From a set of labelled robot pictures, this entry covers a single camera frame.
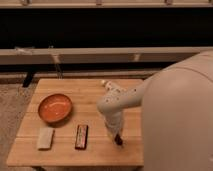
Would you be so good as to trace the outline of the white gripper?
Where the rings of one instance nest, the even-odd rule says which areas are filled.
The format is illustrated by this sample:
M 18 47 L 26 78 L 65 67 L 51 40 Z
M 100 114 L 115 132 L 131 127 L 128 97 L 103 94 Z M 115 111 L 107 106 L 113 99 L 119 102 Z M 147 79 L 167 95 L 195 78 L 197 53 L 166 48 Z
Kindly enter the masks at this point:
M 119 118 L 106 118 L 105 127 L 107 129 L 110 138 L 115 138 L 117 135 L 122 135 L 124 120 L 122 117 Z

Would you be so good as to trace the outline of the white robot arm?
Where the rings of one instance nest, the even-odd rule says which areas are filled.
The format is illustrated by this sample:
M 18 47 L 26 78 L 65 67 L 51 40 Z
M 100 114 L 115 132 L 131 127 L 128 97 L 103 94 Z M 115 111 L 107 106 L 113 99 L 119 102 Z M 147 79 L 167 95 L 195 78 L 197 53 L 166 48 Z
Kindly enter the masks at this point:
M 97 102 L 106 128 L 120 131 L 127 108 L 142 108 L 144 171 L 213 171 L 213 50 L 124 90 L 111 81 Z

